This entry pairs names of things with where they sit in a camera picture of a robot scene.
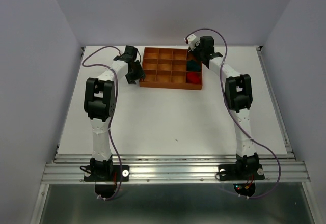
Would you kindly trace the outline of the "dark green sock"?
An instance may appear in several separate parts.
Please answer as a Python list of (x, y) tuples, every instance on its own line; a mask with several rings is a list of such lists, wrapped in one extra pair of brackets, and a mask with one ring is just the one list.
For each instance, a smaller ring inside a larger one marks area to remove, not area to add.
[(186, 62), (187, 72), (201, 72), (201, 64), (195, 60), (188, 60)]

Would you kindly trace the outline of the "red sock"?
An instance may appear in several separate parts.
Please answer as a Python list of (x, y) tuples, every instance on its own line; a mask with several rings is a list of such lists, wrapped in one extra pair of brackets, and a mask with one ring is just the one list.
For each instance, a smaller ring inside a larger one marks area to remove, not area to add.
[(187, 83), (189, 84), (201, 84), (200, 74), (196, 72), (189, 72), (186, 75)]

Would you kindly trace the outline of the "orange compartment tray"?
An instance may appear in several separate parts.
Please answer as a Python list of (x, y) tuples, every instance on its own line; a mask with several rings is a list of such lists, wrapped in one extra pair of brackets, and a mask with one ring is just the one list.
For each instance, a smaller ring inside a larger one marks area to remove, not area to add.
[(145, 79), (139, 81), (140, 87), (201, 90), (203, 86), (202, 63), (200, 74), (201, 84), (189, 84), (186, 80), (186, 62), (197, 61), (186, 49), (145, 47), (142, 68)]

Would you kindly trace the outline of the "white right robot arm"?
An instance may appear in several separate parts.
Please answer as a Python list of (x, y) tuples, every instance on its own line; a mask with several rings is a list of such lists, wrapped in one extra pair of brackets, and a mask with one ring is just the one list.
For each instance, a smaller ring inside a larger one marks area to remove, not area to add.
[(236, 135), (236, 162), (219, 166), (221, 181), (240, 180), (251, 177), (260, 168), (259, 157), (250, 137), (250, 108), (253, 102), (251, 77), (241, 74), (226, 64), (226, 55), (215, 52), (212, 36), (185, 38), (189, 52), (220, 78), (227, 112), (234, 123)]

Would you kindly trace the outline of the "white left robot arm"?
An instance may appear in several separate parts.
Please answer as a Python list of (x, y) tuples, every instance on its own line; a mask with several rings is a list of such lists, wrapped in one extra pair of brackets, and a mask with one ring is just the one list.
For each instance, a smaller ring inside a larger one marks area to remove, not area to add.
[(82, 62), (83, 67), (105, 67), (101, 75), (96, 78), (88, 78), (86, 81), (84, 111), (87, 113), (93, 139), (93, 152), (88, 168), (83, 169), (89, 176), (108, 180), (113, 176), (112, 151), (110, 146), (111, 122), (117, 103), (118, 81), (126, 78), (129, 84), (135, 84), (137, 80), (144, 79), (145, 73), (140, 60), (137, 59), (139, 51), (134, 46), (126, 46), (124, 52), (114, 57), (111, 65), (91, 64), (85, 62), (93, 55), (106, 49), (102, 47), (90, 54)]

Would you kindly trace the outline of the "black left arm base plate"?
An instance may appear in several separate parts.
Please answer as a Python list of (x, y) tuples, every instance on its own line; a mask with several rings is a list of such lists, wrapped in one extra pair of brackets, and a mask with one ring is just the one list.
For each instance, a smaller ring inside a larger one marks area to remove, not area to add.
[(84, 173), (85, 182), (128, 182), (130, 167), (128, 165), (122, 165), (122, 171), (119, 165), (113, 165), (111, 173), (108, 172), (92, 172), (91, 167), (80, 166), (80, 170)]

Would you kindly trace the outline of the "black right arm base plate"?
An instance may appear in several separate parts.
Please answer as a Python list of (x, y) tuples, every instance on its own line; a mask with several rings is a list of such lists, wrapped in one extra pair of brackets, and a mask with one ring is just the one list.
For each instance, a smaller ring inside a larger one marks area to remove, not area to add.
[(238, 169), (234, 164), (222, 164), (218, 166), (215, 178), (220, 181), (246, 181), (246, 180), (264, 180), (265, 175), (262, 165), (259, 168)]

